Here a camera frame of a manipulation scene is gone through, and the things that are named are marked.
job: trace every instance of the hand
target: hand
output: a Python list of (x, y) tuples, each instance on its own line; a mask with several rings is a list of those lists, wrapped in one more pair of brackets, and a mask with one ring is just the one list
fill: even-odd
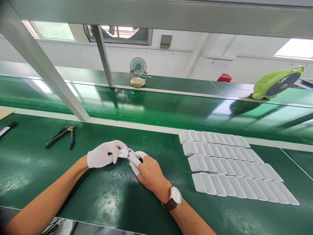
[(137, 157), (130, 155), (131, 162), (129, 164), (137, 179), (162, 203), (167, 203), (170, 199), (172, 184), (164, 177), (159, 163), (144, 152), (137, 151), (136, 154), (142, 158), (143, 163)]
[(111, 142), (103, 143), (96, 147), (94, 150), (88, 152), (87, 154), (88, 167), (100, 168), (112, 162), (115, 164), (119, 154), (118, 147), (128, 149), (123, 142), (119, 140), (114, 140)]

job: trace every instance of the white glove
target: white glove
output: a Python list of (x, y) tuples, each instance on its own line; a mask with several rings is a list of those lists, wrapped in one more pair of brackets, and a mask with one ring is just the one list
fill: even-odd
[[(148, 155), (148, 154), (146, 154), (145, 152), (142, 152), (142, 151), (137, 151), (136, 154), (141, 159), (143, 159), (144, 156)], [(138, 169), (138, 165), (141, 163), (141, 161), (136, 156), (134, 156), (133, 153), (131, 153), (129, 155), (129, 159), (131, 160), (131, 162), (129, 163), (129, 165), (131, 166), (131, 169), (133, 170), (133, 172), (135, 173), (136, 176), (139, 175), (140, 171)]]
[(88, 152), (87, 163), (89, 168), (100, 168), (110, 163), (116, 163), (119, 154), (118, 147), (128, 149), (127, 146), (119, 141), (114, 140), (103, 143), (94, 150)]

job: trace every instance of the white wall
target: white wall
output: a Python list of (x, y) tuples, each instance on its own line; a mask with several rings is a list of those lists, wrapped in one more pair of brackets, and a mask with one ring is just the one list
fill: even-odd
[[(159, 48), (162, 34), (173, 35), (170, 49)], [(129, 72), (131, 60), (142, 57), (150, 75), (182, 77), (199, 35), (198, 32), (154, 30), (151, 46), (106, 44), (111, 70)], [(216, 81), (222, 73), (228, 73), (232, 82), (255, 84), (270, 72), (298, 65), (307, 65), (303, 77), (313, 78), (312, 61), (272, 57), (289, 39), (210, 35), (189, 78)], [(95, 43), (38, 42), (55, 66), (103, 70)], [(0, 38), (0, 52), (0, 60), (26, 63), (5, 38)]]

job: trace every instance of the watch face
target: watch face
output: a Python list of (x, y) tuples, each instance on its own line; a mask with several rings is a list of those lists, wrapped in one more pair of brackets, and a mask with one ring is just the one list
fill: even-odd
[(171, 188), (171, 196), (172, 199), (177, 203), (177, 204), (181, 204), (183, 201), (182, 195), (180, 193), (180, 191), (178, 190), (178, 188), (176, 187), (172, 187)]

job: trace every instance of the wristwatch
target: wristwatch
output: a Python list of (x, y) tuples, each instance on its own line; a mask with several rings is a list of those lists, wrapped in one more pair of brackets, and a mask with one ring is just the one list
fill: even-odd
[(172, 211), (174, 210), (176, 207), (178, 207), (183, 201), (183, 197), (182, 194), (180, 193), (180, 191), (178, 190), (178, 188), (176, 188), (175, 186), (172, 186), (170, 188), (170, 199), (167, 203), (162, 204), (164, 209), (167, 209), (168, 211)]

